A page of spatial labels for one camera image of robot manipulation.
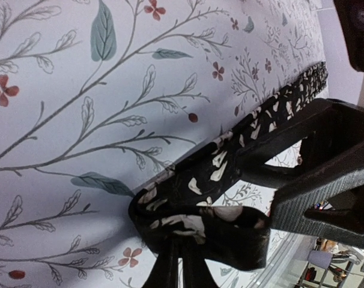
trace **white tablecloth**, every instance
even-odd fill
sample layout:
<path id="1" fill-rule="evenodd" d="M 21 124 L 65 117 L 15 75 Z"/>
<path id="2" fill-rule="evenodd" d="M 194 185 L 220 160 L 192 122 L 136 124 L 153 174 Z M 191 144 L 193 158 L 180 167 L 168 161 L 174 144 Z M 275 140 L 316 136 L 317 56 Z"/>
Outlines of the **white tablecloth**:
<path id="1" fill-rule="evenodd" d="M 305 0 L 0 0 L 0 288 L 140 288 L 133 193 L 322 60 Z M 272 196 L 239 183 L 217 204 Z"/>

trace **black floral fabric strip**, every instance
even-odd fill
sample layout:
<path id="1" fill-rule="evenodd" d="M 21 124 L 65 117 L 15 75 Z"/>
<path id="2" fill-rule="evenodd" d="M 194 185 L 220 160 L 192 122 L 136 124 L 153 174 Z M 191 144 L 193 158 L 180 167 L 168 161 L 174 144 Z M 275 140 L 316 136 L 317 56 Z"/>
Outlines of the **black floral fabric strip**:
<path id="1" fill-rule="evenodd" d="M 194 239 L 205 259 L 242 271 L 264 267 L 268 217 L 250 207 L 211 204 L 240 179 L 237 150 L 292 118 L 326 87 L 326 79 L 325 62 L 311 66 L 232 130 L 141 190 L 130 204 L 129 215 L 149 248 L 161 253 L 166 241 L 183 247 L 185 239 Z"/>

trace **red berry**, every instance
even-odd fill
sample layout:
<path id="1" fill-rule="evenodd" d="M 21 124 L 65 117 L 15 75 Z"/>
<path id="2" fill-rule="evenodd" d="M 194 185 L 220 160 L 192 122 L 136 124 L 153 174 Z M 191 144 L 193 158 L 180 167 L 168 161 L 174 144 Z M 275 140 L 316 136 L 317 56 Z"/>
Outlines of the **red berry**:
<path id="1" fill-rule="evenodd" d="M 23 279 L 25 278 L 25 271 L 21 271 L 21 270 L 12 270 L 8 273 L 8 276 L 10 276 L 10 278 L 15 279 L 15 280 L 19 280 L 19 279 Z"/>
<path id="2" fill-rule="evenodd" d="M 197 123 L 198 122 L 198 116 L 194 113 L 190 113 L 189 114 L 189 120 L 193 123 Z"/>

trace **floral tablecloth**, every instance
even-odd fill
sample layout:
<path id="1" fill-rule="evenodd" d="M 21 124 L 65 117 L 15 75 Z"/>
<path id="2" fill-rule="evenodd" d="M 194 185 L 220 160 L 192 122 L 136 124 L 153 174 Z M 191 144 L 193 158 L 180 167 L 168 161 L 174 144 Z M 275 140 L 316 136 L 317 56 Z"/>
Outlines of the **floral tablecloth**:
<path id="1" fill-rule="evenodd" d="M 141 287 L 155 257 L 128 218 L 133 195 L 324 60 L 310 7 L 0 0 L 0 288 Z M 272 161 L 294 165 L 295 151 Z M 272 196 L 238 183 L 215 204 L 268 212 Z M 230 288 L 259 273 L 210 269 Z"/>

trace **teal leaf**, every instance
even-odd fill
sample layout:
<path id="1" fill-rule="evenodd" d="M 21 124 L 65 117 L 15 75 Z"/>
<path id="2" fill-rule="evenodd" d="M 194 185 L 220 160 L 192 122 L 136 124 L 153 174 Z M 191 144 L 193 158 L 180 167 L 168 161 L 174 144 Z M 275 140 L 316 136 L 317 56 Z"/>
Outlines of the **teal leaf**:
<path id="1" fill-rule="evenodd" d="M 231 282 L 230 288 L 235 288 L 237 286 L 239 278 L 235 277 L 234 280 Z"/>
<path id="2" fill-rule="evenodd" d="M 189 54 L 175 51 L 175 50 L 168 50 L 168 49 L 157 49 L 153 53 L 153 58 L 160 60 L 160 59 L 180 59 L 180 58 L 193 58 Z"/>
<path id="3" fill-rule="evenodd" d="M 232 268 L 221 268 L 220 269 L 220 275 L 223 277 L 223 276 L 226 276 L 226 275 L 228 275 L 230 272 L 232 271 Z"/>
<path id="4" fill-rule="evenodd" d="M 71 183 L 79 187 L 99 188 L 114 195 L 134 197 L 134 193 L 121 181 L 105 177 L 96 172 L 74 177 Z"/>
<path id="5" fill-rule="evenodd" d="M 244 28 L 244 32 L 251 33 L 253 30 L 254 30 L 254 22 L 253 22 L 252 18 L 249 16 L 247 25 Z"/>
<path id="6" fill-rule="evenodd" d="M 110 9 L 99 0 L 99 11 L 91 27 L 91 59 L 110 60 L 117 51 L 114 23 Z"/>
<path id="7" fill-rule="evenodd" d="M 286 18 L 285 13 L 282 13 L 282 26 L 286 26 L 288 23 L 288 19 Z"/>

